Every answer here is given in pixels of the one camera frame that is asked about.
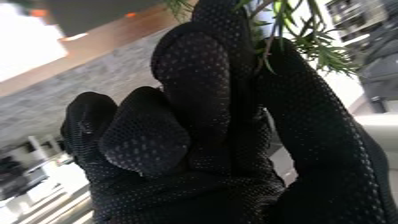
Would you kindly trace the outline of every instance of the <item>textured glove fabric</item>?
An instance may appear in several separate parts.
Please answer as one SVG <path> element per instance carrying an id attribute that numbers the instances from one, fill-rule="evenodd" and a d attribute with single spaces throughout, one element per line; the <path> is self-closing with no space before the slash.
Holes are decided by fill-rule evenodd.
<path id="1" fill-rule="evenodd" d="M 272 223 L 397 223 L 383 149 L 290 41 L 281 51 L 276 40 L 269 60 L 262 103 L 299 172 Z"/>
<path id="2" fill-rule="evenodd" d="M 171 172 L 191 147 L 191 136 L 164 94 L 141 88 L 127 97 L 105 132 L 100 149 L 123 169 L 159 176 Z"/>
<path id="3" fill-rule="evenodd" d="M 109 147 L 113 143 L 118 146 L 123 142 L 116 141 L 120 135 L 141 136 L 141 131 L 148 129 L 144 126 L 152 127 L 152 120 L 162 120 L 169 117 L 168 110 L 162 114 L 152 113 L 152 119 L 146 120 L 148 124 L 143 123 L 143 129 L 136 129 L 136 133 L 130 132 L 130 120 L 134 120 L 134 117 L 146 116 L 152 108 L 168 108 L 164 104 L 166 97 L 159 90 L 150 87 L 136 90 L 116 112 L 116 105 L 111 104 L 109 98 L 107 100 L 98 100 L 104 96 L 95 93 L 89 95 L 89 98 L 88 94 L 79 96 L 68 108 L 63 133 L 68 148 L 79 158 L 77 162 L 91 180 L 95 222 L 265 223 L 269 214 L 272 214 L 272 205 L 285 189 L 283 181 L 276 174 L 269 174 L 271 179 L 256 172 L 258 170 L 255 172 L 249 172 L 251 170 L 237 172 L 240 175 L 221 175 L 216 172 L 196 171 L 191 168 L 196 167 L 196 164 L 191 163 L 191 160 L 184 160 L 187 166 L 175 173 L 153 178 L 152 175 L 146 176 L 146 174 L 127 171 L 114 166 L 109 160 L 118 165 L 121 164 L 121 167 L 125 167 L 123 161 L 130 163 L 130 154 L 132 152 L 136 153 L 137 145 L 130 144 L 123 148 L 118 154 L 123 158 L 118 157 L 118 161 L 113 158 L 105 159 L 102 151 L 107 152 L 107 150 L 100 149 L 100 146 Z M 93 114 L 102 114 L 109 106 L 113 106 L 111 113 L 107 113 L 107 116 L 97 117 Z M 132 111 L 130 108 L 137 108 L 137 111 L 132 113 L 134 116 L 123 116 Z M 114 132 L 116 127 L 118 130 L 127 130 L 127 132 L 113 135 L 109 133 Z M 169 135 L 171 126 L 162 125 L 159 128 L 157 133 Z M 246 147 L 253 147 L 255 150 L 265 150 L 265 138 L 260 138 L 260 134 L 269 130 L 267 117 L 260 115 L 251 122 L 242 122 L 240 130 L 240 134 L 239 131 L 235 132 L 237 142 L 246 143 Z M 184 131 L 175 133 L 180 133 L 176 138 L 184 139 Z M 152 139 L 146 142 L 141 141 L 141 144 L 148 145 L 148 149 L 137 154 L 137 158 L 146 157 L 146 153 L 153 156 L 155 150 L 159 150 L 157 154 L 175 150 L 175 148 L 162 149 L 153 146 Z M 256 155 L 253 158 L 246 158 L 248 163 L 258 162 Z M 208 161 L 208 166 L 217 167 L 219 163 L 221 161 L 217 160 Z"/>
<path id="4" fill-rule="evenodd" d="M 253 76 L 235 3 L 201 0 L 194 22 L 160 41 L 164 93 L 141 88 L 120 107 L 86 93 L 68 107 L 63 135 L 91 181 L 95 222 L 395 224 L 381 147 L 290 42 L 285 51 L 272 46 L 276 74 Z M 296 160 L 288 189 L 260 107 Z"/>

